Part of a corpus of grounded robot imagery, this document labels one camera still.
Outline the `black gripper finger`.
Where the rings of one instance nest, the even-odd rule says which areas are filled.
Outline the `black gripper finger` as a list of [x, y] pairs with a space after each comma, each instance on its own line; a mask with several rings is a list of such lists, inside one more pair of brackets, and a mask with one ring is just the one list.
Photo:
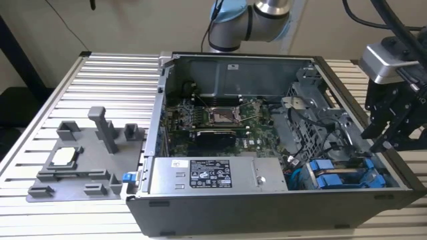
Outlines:
[[393, 120], [395, 115], [391, 112], [371, 112], [370, 124], [362, 133], [363, 139], [375, 139], [383, 133], [387, 122]]
[[411, 138], [413, 132], [427, 124], [427, 116], [401, 116], [395, 117], [385, 134], [377, 139], [370, 147], [373, 153], [385, 152], [389, 143], [397, 151], [418, 151], [427, 149], [427, 134], [422, 133], [419, 138]]

